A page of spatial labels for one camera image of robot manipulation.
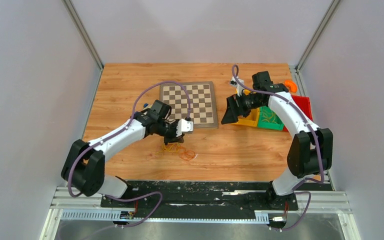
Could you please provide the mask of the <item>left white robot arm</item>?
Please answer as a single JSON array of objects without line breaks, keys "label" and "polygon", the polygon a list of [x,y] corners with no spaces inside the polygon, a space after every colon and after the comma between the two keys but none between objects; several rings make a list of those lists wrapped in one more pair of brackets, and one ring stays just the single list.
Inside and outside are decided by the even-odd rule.
[{"label": "left white robot arm", "polygon": [[87,197],[111,196],[120,207],[133,201],[133,193],[120,177],[105,174],[105,164],[129,145],[149,135],[163,137],[164,144],[183,143],[184,135],[194,130],[190,117],[170,121],[172,108],[160,100],[133,114],[115,130],[89,142],[73,142],[61,170],[61,177]]}]

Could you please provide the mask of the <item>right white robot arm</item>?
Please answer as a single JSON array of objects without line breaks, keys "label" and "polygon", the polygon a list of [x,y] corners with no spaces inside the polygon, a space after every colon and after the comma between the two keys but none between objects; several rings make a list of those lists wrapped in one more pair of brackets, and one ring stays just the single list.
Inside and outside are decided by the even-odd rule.
[{"label": "right white robot arm", "polygon": [[245,86],[239,78],[239,68],[232,67],[230,84],[236,93],[227,97],[226,111],[221,124],[237,123],[251,110],[268,107],[284,124],[292,137],[287,155],[286,170],[271,183],[271,191],[265,195],[266,204],[278,209],[305,181],[315,175],[323,175],[332,166],[333,133],[329,128],[320,128],[294,101],[283,83],[273,83],[268,71],[252,75],[252,87]]}]

